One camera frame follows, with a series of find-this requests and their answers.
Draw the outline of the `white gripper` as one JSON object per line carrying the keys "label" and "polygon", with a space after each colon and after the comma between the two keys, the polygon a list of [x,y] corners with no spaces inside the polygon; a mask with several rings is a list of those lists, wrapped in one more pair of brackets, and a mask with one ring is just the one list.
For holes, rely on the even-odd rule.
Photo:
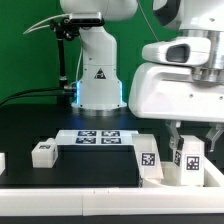
{"label": "white gripper", "polygon": [[[139,118],[167,120],[169,147],[182,150],[180,121],[224,122],[224,85],[194,82],[190,68],[144,63],[135,72],[129,108]],[[208,152],[223,133],[224,123],[210,123]]]}

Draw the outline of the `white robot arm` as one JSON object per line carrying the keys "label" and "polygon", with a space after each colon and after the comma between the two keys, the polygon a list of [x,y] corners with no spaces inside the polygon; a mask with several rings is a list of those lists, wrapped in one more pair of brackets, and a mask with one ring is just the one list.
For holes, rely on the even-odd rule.
{"label": "white robot arm", "polygon": [[[85,110],[113,110],[122,105],[116,76],[117,44],[102,22],[132,17],[136,0],[60,0],[68,22],[80,27],[83,76],[75,105]],[[183,143],[181,121],[210,122],[211,145],[224,133],[224,0],[153,0],[163,27],[179,35],[143,47],[146,61],[136,71],[129,108],[140,118],[165,119],[171,146]]]}

